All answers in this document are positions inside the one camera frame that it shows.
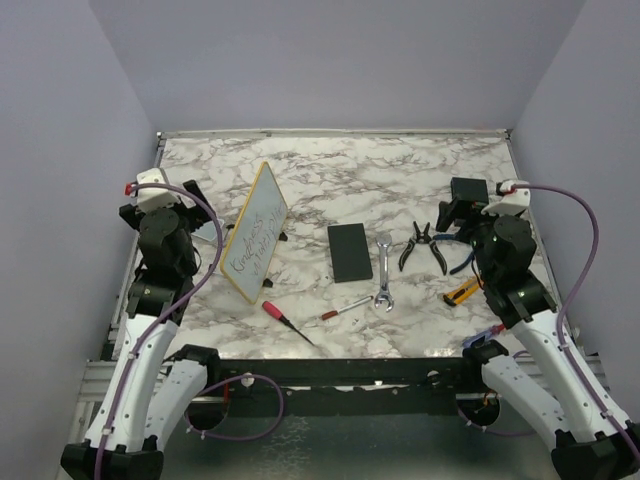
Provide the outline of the yellow framed whiteboard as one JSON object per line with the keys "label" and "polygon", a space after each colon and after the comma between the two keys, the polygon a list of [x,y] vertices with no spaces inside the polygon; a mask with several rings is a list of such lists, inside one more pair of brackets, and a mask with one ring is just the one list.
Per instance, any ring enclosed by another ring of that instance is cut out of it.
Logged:
{"label": "yellow framed whiteboard", "polygon": [[220,261],[223,276],[250,304],[263,288],[287,215],[276,177],[263,162]]}

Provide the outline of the silver whiteboard marker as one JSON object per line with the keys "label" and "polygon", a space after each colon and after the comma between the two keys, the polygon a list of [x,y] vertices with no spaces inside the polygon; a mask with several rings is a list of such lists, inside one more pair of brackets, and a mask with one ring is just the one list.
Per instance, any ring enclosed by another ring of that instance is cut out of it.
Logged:
{"label": "silver whiteboard marker", "polygon": [[352,310],[352,309],[357,308],[359,306],[366,305],[368,302],[372,301],[373,299],[374,299],[374,296],[372,296],[372,295],[369,295],[369,296],[366,296],[364,298],[361,298],[361,299],[359,299],[359,300],[357,300],[355,302],[350,303],[349,305],[346,305],[344,307],[341,307],[341,308],[337,309],[336,310],[336,314],[337,315],[341,315],[341,314],[343,314],[343,313],[345,313],[345,312],[347,312],[349,310]]}

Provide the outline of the red marker cap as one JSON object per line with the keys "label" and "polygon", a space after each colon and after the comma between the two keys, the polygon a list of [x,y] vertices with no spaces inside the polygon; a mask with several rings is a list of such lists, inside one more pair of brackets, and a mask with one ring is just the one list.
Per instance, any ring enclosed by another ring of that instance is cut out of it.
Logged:
{"label": "red marker cap", "polygon": [[326,321],[338,315],[339,315],[339,312],[337,310],[328,311],[321,315],[321,320]]}

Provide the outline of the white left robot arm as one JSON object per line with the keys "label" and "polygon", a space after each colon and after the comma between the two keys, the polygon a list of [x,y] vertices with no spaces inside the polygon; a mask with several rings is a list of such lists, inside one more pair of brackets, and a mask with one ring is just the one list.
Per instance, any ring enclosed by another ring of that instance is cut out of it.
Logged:
{"label": "white left robot arm", "polygon": [[198,184],[137,180],[121,217],[138,232],[142,263],[128,290],[123,344],[104,400],[84,439],[65,446],[73,479],[157,479],[166,443],[196,395],[220,385],[217,350],[167,352],[190,298],[203,287],[193,233],[219,223]]}

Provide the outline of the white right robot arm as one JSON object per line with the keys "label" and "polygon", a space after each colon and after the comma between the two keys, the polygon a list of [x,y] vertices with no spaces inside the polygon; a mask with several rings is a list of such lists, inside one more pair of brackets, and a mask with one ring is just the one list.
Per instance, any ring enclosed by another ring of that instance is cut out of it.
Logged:
{"label": "white right robot arm", "polygon": [[530,270],[537,250],[529,222],[484,214],[476,201],[439,205],[436,229],[459,227],[494,314],[535,361],[544,386],[499,342],[465,349],[459,367],[469,390],[489,387],[548,448],[562,479],[624,479],[639,470],[639,426],[612,399],[580,354],[550,293]]}

